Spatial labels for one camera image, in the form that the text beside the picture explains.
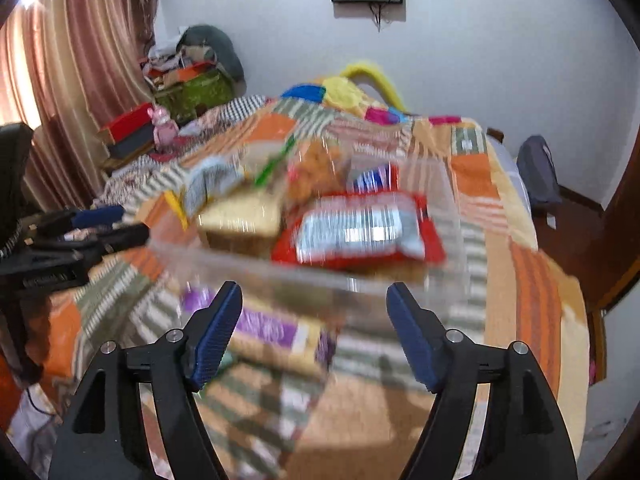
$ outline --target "pink curtain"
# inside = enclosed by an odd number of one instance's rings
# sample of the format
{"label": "pink curtain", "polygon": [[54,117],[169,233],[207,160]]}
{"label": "pink curtain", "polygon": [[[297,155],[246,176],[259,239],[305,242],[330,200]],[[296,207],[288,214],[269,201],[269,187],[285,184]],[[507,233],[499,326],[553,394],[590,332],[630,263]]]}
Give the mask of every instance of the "pink curtain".
{"label": "pink curtain", "polygon": [[0,29],[0,121],[35,130],[26,184],[45,210],[88,206],[103,186],[100,127],[149,101],[138,59],[157,0],[38,0]]}

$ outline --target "red snack package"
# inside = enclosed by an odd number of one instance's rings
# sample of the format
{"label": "red snack package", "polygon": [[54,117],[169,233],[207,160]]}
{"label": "red snack package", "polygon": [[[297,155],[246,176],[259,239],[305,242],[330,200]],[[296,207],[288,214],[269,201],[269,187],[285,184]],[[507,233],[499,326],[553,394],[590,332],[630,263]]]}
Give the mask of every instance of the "red snack package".
{"label": "red snack package", "polygon": [[274,262],[328,269],[445,259],[425,197],[401,191],[323,196],[283,232],[271,253]]}

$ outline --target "green bag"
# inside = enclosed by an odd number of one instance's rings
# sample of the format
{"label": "green bag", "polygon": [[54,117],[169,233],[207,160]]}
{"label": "green bag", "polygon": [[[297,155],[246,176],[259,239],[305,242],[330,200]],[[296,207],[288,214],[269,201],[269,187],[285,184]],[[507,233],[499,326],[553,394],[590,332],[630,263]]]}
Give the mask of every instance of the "green bag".
{"label": "green bag", "polygon": [[164,106],[178,124],[186,124],[204,111],[223,105],[234,98],[231,80],[220,70],[204,74],[156,92],[156,103]]}

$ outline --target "colorful bedspread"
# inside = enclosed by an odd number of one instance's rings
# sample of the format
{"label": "colorful bedspread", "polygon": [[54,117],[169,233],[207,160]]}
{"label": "colorful bedspread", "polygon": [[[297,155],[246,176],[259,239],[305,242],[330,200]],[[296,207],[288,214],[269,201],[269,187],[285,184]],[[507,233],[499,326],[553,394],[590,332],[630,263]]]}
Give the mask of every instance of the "colorful bedspread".
{"label": "colorful bedspread", "polygon": [[[436,156],[449,170],[460,208],[471,288],[452,307],[449,326],[476,342],[529,344],[558,398],[576,456],[582,443],[588,386],[588,331],[580,287],[538,250],[529,215],[473,121],[434,125],[427,118],[379,126],[302,100],[279,99],[212,138],[179,165],[157,171],[125,204],[128,218],[152,229],[164,216],[163,189],[176,189],[204,156],[253,140],[290,134],[349,139],[362,150],[418,159]],[[177,225],[174,241],[197,244]],[[57,298],[51,317],[47,391],[64,396],[100,343],[150,342],[176,323],[177,298],[148,249],[114,256],[94,280]],[[486,390],[479,390],[459,476],[469,472],[479,443]],[[144,417],[158,472],[169,476],[146,392]],[[200,395],[207,432],[230,476],[244,478],[395,479],[427,419],[433,396],[415,382],[398,344],[343,333],[326,383],[255,364],[232,367]]]}

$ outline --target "gray backpack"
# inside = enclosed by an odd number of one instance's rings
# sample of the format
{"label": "gray backpack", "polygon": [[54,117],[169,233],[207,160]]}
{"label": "gray backpack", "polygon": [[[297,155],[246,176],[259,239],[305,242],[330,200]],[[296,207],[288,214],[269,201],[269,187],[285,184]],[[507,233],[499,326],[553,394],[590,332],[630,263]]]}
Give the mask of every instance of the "gray backpack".
{"label": "gray backpack", "polygon": [[534,135],[525,140],[516,164],[532,208],[544,208],[562,202],[556,167],[544,137]]}

